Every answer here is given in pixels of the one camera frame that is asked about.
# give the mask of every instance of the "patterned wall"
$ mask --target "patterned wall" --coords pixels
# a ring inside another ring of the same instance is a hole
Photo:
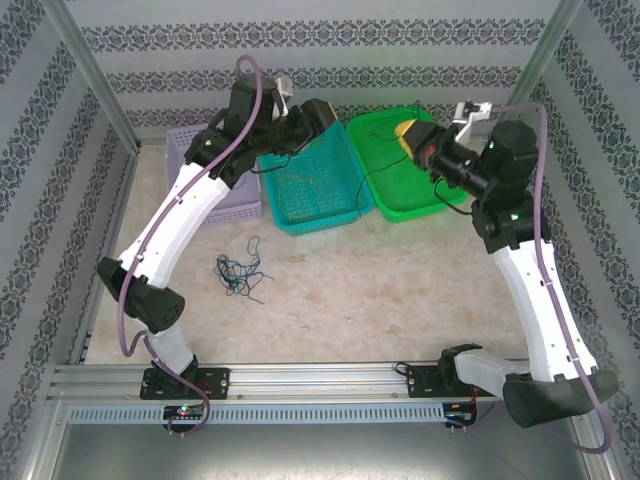
[[[558,0],[92,0],[68,5],[143,139],[226,106],[235,59],[356,112],[417,101],[447,120],[505,102]]]
[[[640,478],[639,32],[634,2],[586,2],[532,95],[549,110],[546,214],[565,291],[621,381],[609,409],[623,478]]]
[[[0,0],[0,479],[67,363],[130,157],[36,0]]]

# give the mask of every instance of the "marble floor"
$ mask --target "marble floor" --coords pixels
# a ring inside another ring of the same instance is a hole
[[[142,149],[117,255],[164,198],[164,153]],[[468,217],[447,211],[392,224],[374,210],[352,225],[291,237],[274,225],[264,194],[262,218],[201,227],[171,278],[186,298],[180,322],[201,363],[434,360],[466,342],[527,357],[507,285]],[[213,273],[221,253],[248,262],[254,235],[261,270],[274,279],[253,291],[264,305],[226,296]],[[143,347],[131,358],[120,353],[116,303],[103,295],[87,363],[149,359]]]

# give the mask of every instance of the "plastic basket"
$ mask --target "plastic basket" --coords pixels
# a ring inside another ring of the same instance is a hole
[[[191,145],[191,140],[206,123],[190,127],[176,128],[167,132],[167,190],[171,189],[178,178],[180,167],[184,163],[184,154]],[[211,210],[202,222],[203,225],[233,222],[246,218],[262,216],[260,199],[260,180],[253,173],[245,173],[233,190]]]
[[[382,170],[406,157],[395,129],[400,123],[416,118],[433,121],[419,108],[398,107],[358,116],[347,125],[358,160],[365,173],[370,174],[367,181],[376,204],[390,222],[402,222],[447,208],[435,196],[429,174],[416,168],[409,158]],[[452,204],[467,198],[463,190],[449,189],[444,183],[438,185],[438,194]]]
[[[259,160],[266,170],[285,165],[287,157],[266,155]],[[264,174],[276,225],[302,235],[355,222],[374,206],[363,177],[349,137],[336,122],[286,167]]]

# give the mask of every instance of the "tangled wire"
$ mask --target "tangled wire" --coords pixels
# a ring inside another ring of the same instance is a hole
[[[256,240],[255,247],[251,248],[251,242]],[[260,254],[258,253],[258,245],[260,244],[260,237],[257,235],[251,237],[247,242],[247,253],[251,256],[251,262],[249,265],[242,265],[235,260],[231,260],[228,255],[221,254],[216,260],[216,267],[213,272],[220,278],[220,283],[227,289],[227,295],[242,295],[249,297],[254,302],[263,304],[260,300],[257,300],[251,296],[251,291],[262,281],[264,278],[273,280],[273,277],[265,275],[258,271],[260,266]]]

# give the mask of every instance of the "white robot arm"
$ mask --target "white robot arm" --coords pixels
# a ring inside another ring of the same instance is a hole
[[[185,165],[148,226],[117,260],[105,257],[98,265],[98,274],[116,300],[127,275],[131,278],[124,294],[124,311],[138,322],[157,360],[166,367],[158,369],[160,375],[168,370],[192,382],[197,372],[197,358],[176,323],[184,310],[184,298],[167,284],[178,258],[206,215],[255,166],[258,156],[296,155],[336,121],[331,105],[318,99],[287,107],[292,88],[286,77],[273,80],[263,76],[261,80],[261,89],[253,74],[236,80],[229,108],[219,112],[195,136],[185,154]],[[249,133],[226,160],[202,176],[210,162],[246,128],[251,106],[259,94],[257,120]],[[201,178],[183,192],[196,176]],[[158,224],[161,215],[166,216]],[[148,243],[141,255],[140,247],[145,241]],[[166,377],[167,382],[176,385],[170,377]]]
[[[445,384],[477,385],[505,401],[520,426],[529,427],[593,409],[576,362],[586,372],[600,401],[618,390],[613,372],[598,370],[562,291],[554,305],[547,284],[560,286],[553,246],[541,221],[541,254],[549,277],[543,278],[536,254],[534,201],[528,185],[538,160],[536,135],[521,121],[499,122],[480,155],[465,148],[474,120],[488,119],[491,104],[461,102],[449,128],[412,120],[396,134],[418,168],[435,182],[466,190],[476,200],[470,215],[487,253],[500,268],[511,290],[524,329],[529,365],[495,357],[480,346],[446,349],[439,360]],[[559,319],[559,307],[562,318]],[[568,346],[562,325],[575,346]]]

